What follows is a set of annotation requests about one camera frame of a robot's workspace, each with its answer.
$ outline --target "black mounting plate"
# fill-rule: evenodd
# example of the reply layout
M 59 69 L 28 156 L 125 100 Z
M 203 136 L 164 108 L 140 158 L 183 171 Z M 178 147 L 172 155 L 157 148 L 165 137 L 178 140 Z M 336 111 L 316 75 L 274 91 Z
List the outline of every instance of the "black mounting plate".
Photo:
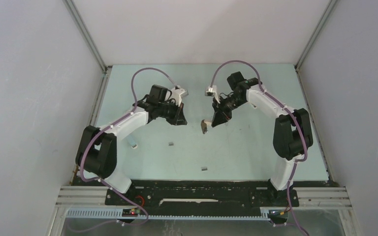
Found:
M 257 181 L 150 181 L 133 180 L 125 194 L 142 204 L 150 215 L 174 216 L 261 216 L 260 207 L 287 207 L 287 199 L 272 201 L 269 190 L 257 187 Z M 167 202 L 164 199 L 212 199 L 216 202 Z M 297 193 L 291 190 L 294 207 L 299 206 Z M 107 191 L 105 204 L 127 206 L 112 190 Z

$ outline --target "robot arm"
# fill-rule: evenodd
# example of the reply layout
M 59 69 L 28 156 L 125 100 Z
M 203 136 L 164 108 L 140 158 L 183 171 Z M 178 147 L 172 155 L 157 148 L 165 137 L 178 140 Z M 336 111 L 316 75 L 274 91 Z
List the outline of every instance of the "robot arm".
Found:
M 79 149 L 76 155 L 76 164 L 80 165 L 83 153 L 90 140 L 106 126 L 111 126 L 93 144 L 88 152 L 84 165 L 86 178 L 100 177 L 113 188 L 125 193 L 131 185 L 131 180 L 117 166 L 117 143 L 131 134 L 137 128 L 161 117 L 171 125 L 186 125 L 183 114 L 182 98 L 188 91 L 175 87 L 167 89 L 153 85 L 150 94 L 137 102 L 137 108 L 128 117 L 115 125 L 105 125 L 100 128 L 89 125 L 83 131 Z
M 274 118 L 273 147 L 281 158 L 277 161 L 276 169 L 270 182 L 276 191 L 286 189 L 288 187 L 287 182 L 292 172 L 293 164 L 295 160 L 300 159 L 304 153 L 298 128 L 301 129 L 304 135 L 307 148 L 313 144 L 308 112 L 303 108 L 294 110 L 286 105 L 282 108 L 279 104 L 270 99 L 269 95 L 272 95 L 263 85 L 261 85 L 261 87 L 264 91 L 260 90 L 257 78 L 246 80 L 241 72 L 236 72 L 231 74 L 227 78 L 227 81 L 233 92 L 226 98 L 218 95 L 216 86 L 208 87 L 205 91 L 206 96 L 214 97 L 212 104 L 214 116 L 212 121 L 202 121 L 202 132 L 207 132 L 208 125 L 215 127 L 228 122 L 232 118 L 232 110 L 247 102 L 251 103 L 254 108 L 259 108 L 268 117 Z M 292 130 L 292 126 L 295 125 L 292 118 L 284 110 L 285 108 L 293 111 L 292 113 L 296 117 L 300 127 L 296 127 L 295 130 Z

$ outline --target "floor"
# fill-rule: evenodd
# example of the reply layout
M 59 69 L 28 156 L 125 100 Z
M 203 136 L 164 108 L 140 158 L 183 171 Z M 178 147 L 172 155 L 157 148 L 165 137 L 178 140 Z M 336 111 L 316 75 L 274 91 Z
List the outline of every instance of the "floor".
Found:
M 205 97 L 218 64 L 114 65 L 97 119 L 97 125 L 122 116 L 134 103 L 130 81 L 143 67 L 165 71 L 177 84 L 186 88 L 183 99 L 186 126 L 173 126 L 158 118 L 133 132 L 138 144 L 132 149 L 123 140 L 118 147 L 118 164 L 131 179 L 167 180 L 267 180 L 277 158 L 273 149 L 274 120 L 260 110 L 244 104 L 233 111 L 228 123 L 202 134 L 200 123 L 213 115 L 212 98 Z M 306 108 L 292 64 L 256 64 L 263 84 L 281 101 L 294 108 Z M 254 72 L 242 64 L 229 64 L 217 75 L 219 92 L 229 93 L 226 78 L 241 71 L 246 79 Z M 164 75 L 143 71 L 136 76 L 137 99 L 150 92 L 152 85 L 172 88 Z M 294 180 L 328 180 L 320 147 L 315 140 L 309 158 L 298 166 Z

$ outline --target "purple cable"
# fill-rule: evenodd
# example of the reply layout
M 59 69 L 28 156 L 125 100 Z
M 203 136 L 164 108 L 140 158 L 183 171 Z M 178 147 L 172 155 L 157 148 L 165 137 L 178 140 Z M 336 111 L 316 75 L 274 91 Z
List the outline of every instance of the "purple cable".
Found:
M 287 181 L 287 189 L 286 189 L 286 190 L 287 190 L 287 201 L 288 201 L 288 203 L 289 203 L 289 207 L 290 207 L 290 209 L 291 209 L 290 212 L 292 213 L 292 217 L 293 217 L 293 219 L 294 219 L 294 221 L 295 221 L 296 227 L 301 231 L 301 233 L 302 233 L 303 235 L 309 236 L 309 233 L 308 233 L 304 228 L 301 227 L 301 225 L 299 224 L 299 221 L 296 219 L 295 213 L 293 213 L 292 202 L 291 202 L 291 200 L 290 200 L 290 192 L 289 192 L 289 186 L 290 186 L 290 183 L 292 182 L 293 176 L 295 175 L 297 163 L 298 163 L 298 162 L 304 162 L 304 161 L 306 161 L 306 160 L 308 159 L 308 149 L 307 149 L 307 147 L 306 147 L 306 142 L 305 142 L 304 134 L 302 133 L 302 130 L 301 130 L 300 126 L 299 126 L 299 123 L 298 123 L 298 121 L 296 120 L 296 117 L 292 114 L 291 111 L 289 111 L 288 108 L 285 107 L 285 104 L 283 104 L 283 103 L 282 103 L 281 101 L 279 101 L 277 98 L 275 98 L 274 96 L 272 96 L 271 94 L 269 94 L 267 91 L 264 90 L 264 88 L 263 88 L 263 86 L 262 86 L 262 84 L 261 84 L 261 82 L 260 82 L 260 75 L 258 74 L 258 71 L 257 71 L 256 68 L 255 68 L 253 65 L 251 65 L 250 63 L 245 62 L 245 61 L 242 61 L 242 60 L 229 60 L 229 61 L 223 63 L 223 64 L 220 65 L 220 66 L 218 67 L 218 69 L 215 71 L 214 76 L 212 77 L 211 87 L 214 85 L 215 77 L 217 76 L 218 71 L 219 71 L 222 67 L 224 67 L 225 65 L 230 64 L 230 63 L 234 63 L 234 62 L 238 62 L 238 63 L 242 63 L 242 64 L 245 64 L 245 65 L 248 65 L 251 69 L 253 69 L 253 71 L 255 72 L 255 74 L 256 74 L 256 76 L 257 76 L 257 79 L 258 79 L 258 87 L 259 87 L 260 91 L 261 91 L 262 93 L 264 93 L 264 95 L 266 95 L 268 98 L 270 98 L 270 99 L 272 99 L 274 102 L 276 102 L 276 103 L 277 103 L 282 109 L 284 109 L 284 110 L 289 114 L 289 116 L 292 118 L 293 123 L 295 123 L 295 126 L 296 126 L 296 128 L 297 128 L 297 130 L 298 130 L 298 133 L 299 133 L 299 137 L 300 137 L 301 142 L 302 142 L 302 146 L 303 146 L 303 148 L 304 148 L 304 158 L 303 158 L 303 159 L 297 159 L 297 160 L 295 160 L 295 163 L 294 163 L 294 165 L 293 165 L 292 172 L 291 172 L 291 174 L 290 174 L 289 180 Z
M 134 97 L 134 107 L 131 109 L 131 111 L 127 114 L 125 114 L 124 116 L 122 116 L 121 118 L 119 118 L 118 120 L 112 122 L 111 125 L 116 125 L 118 124 L 119 122 L 123 121 L 125 118 L 129 117 L 131 112 L 134 112 L 135 109 L 137 109 L 137 95 L 135 94 L 135 90 L 134 90 L 134 79 L 135 79 L 135 76 L 140 73 L 141 71 L 144 71 L 144 70 L 155 70 L 155 71 L 158 71 L 160 73 L 162 73 L 163 75 L 165 75 L 169 80 L 170 82 L 173 84 L 174 87 L 177 87 L 177 84 L 172 80 L 172 78 L 170 76 L 168 76 L 164 71 L 162 70 L 159 70 L 157 68 L 153 68 L 153 67 L 146 67 L 146 68 L 142 68 L 142 69 L 139 69 L 137 72 L 134 73 L 134 75 L 132 76 L 132 79 L 131 79 L 131 92 L 132 92 L 132 96 Z M 89 181 L 92 181 L 92 180 L 97 180 L 97 179 L 100 179 L 99 177 L 94 177 L 94 178 L 85 178 L 84 175 L 83 175 L 83 170 L 84 170 L 84 165 L 85 165 L 85 160 L 86 160 L 86 157 L 88 156 L 88 153 L 89 153 L 89 150 L 91 149 L 91 147 L 93 146 L 93 144 L 95 143 L 95 141 L 105 132 L 107 131 L 108 129 L 110 129 L 111 126 L 108 125 L 106 126 L 105 128 L 103 128 L 101 131 L 99 131 L 92 139 L 91 141 L 89 142 L 88 146 L 86 147 L 85 151 L 83 152 L 83 156 L 82 156 L 82 160 L 80 162 L 80 178 L 84 181 L 84 182 L 89 182 Z M 115 188 L 112 188 L 111 185 L 109 185 L 107 182 L 105 182 L 103 179 L 100 179 L 100 182 L 102 184 L 104 184 L 105 186 L 107 186 L 108 188 L 112 189 L 116 194 L 118 194 L 122 199 L 124 199 L 125 201 L 129 202 L 130 204 L 136 206 L 137 208 L 139 208 L 140 210 L 142 210 L 144 212 L 144 214 L 146 215 L 146 218 L 143 222 L 141 223 L 137 223 L 137 224 L 130 224 L 130 223 L 125 223 L 123 222 L 123 224 L 127 224 L 127 225 L 142 225 L 144 223 L 146 223 L 148 220 L 149 220 L 149 215 L 147 213 L 147 211 L 139 206 L 137 203 L 131 201 L 130 199 L 128 199 L 127 197 L 125 197 L 123 194 L 121 194 L 118 190 L 116 190 Z M 105 225 L 105 224 L 108 224 L 108 223 L 112 223 L 112 222 L 116 222 L 116 220 L 108 220 L 108 221 L 105 221 L 105 222 L 102 222 L 98 225 L 95 225 L 89 229 L 85 229 L 85 230 L 74 230 L 72 229 L 69 225 L 67 226 L 69 230 L 71 230 L 72 232 L 76 232 L 76 233 L 83 233 L 83 232 L 87 232 L 87 231 L 91 231 L 93 229 L 96 229 L 97 227 L 99 226 L 102 226 L 102 225 Z

